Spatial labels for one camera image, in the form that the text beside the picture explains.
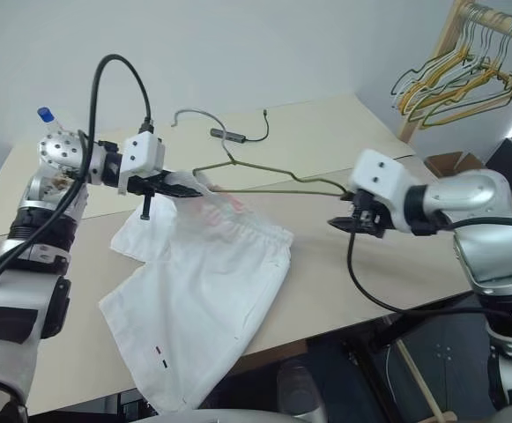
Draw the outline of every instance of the beige tabletop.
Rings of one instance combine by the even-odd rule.
[[[403,162],[422,179],[430,178],[421,160]],[[340,171],[329,177],[342,182],[348,174]],[[290,184],[273,188],[292,188]],[[295,235],[291,269],[246,353],[386,314],[352,285],[345,267],[348,236],[326,223],[346,215],[347,204],[335,197],[307,195],[237,197]],[[84,219],[80,225],[68,273],[70,310],[63,331],[41,343],[28,398],[31,414],[134,387],[98,308],[98,301],[140,265],[109,249],[110,239],[129,215],[118,212]],[[450,234],[416,238],[390,232],[381,240],[360,235],[355,248],[355,271],[363,285],[396,306],[417,306],[468,289]]]

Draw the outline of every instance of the wooden clothes rack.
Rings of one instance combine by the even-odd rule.
[[[456,46],[463,23],[470,14],[469,4],[472,3],[474,3],[473,0],[454,1],[432,57],[445,55]],[[478,24],[491,28],[499,33],[508,33],[508,30],[512,25],[512,18],[501,20],[500,23],[493,22],[494,14],[497,12],[498,11],[493,9],[486,11],[479,16],[478,19],[475,19],[475,21]],[[409,143],[419,124],[420,121],[408,122],[408,119],[405,117],[403,125],[398,132],[398,138],[404,143]]]

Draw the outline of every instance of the black wire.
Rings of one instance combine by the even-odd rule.
[[[245,141],[249,141],[250,143],[258,143],[259,141],[264,141],[270,135],[270,123],[267,120],[267,110],[263,110],[263,119],[265,120],[265,135],[261,138],[249,139],[246,138]]]
[[[95,128],[97,123],[97,98],[99,93],[100,77],[107,63],[115,60],[123,62],[130,69],[132,75],[134,75],[134,78],[136,79],[138,86],[140,87],[140,91],[142,92],[142,96],[144,97],[146,110],[145,122],[151,121],[152,111],[150,109],[150,101],[148,99],[148,94],[145,90],[142,79],[138,75],[136,69],[134,69],[134,66],[132,66],[132,64],[127,59],[117,54],[107,55],[103,57],[97,65],[95,74],[93,76],[93,83],[91,88],[91,101],[89,106],[89,129],[87,144],[85,144],[85,134],[82,131],[78,131],[79,139],[81,141],[81,146],[84,154],[82,158],[81,169],[78,173],[78,177],[75,179],[74,183],[71,184],[71,187],[60,200],[58,206],[56,207],[56,210],[54,211],[54,213],[52,213],[52,215],[46,221],[46,223],[39,227],[26,240],[24,240],[23,243],[0,255],[0,275],[13,260],[19,258],[19,256],[24,251],[26,251],[26,249],[31,244],[37,241],[42,236],[42,234],[48,231],[48,229],[63,215],[63,213],[70,206],[71,202],[79,194],[79,190],[81,189],[81,187],[85,184],[87,176],[89,174],[89,167],[91,166],[91,158],[93,156],[93,144],[95,141]]]
[[[451,223],[445,226],[446,230],[458,229],[459,227],[470,226],[470,225],[505,225],[512,226],[512,218],[472,218],[459,220],[458,222]]]
[[[371,293],[369,293],[359,282],[355,273],[353,271],[352,265],[352,255],[353,255],[353,244],[355,243],[355,232],[357,230],[357,219],[353,223],[352,232],[350,235],[350,243],[347,249],[347,270],[350,273],[350,277],[352,278],[355,287],[363,294],[368,300],[372,301],[374,304],[381,308],[385,308],[393,313],[399,313],[401,315],[411,315],[416,317],[431,317],[437,315],[496,315],[498,317],[503,317],[512,321],[512,315],[505,311],[493,310],[491,308],[477,308],[477,307],[458,307],[458,308],[439,308],[437,310],[412,310],[405,308],[398,308],[395,306],[391,306],[386,302],[383,302],[377,298],[375,298]]]

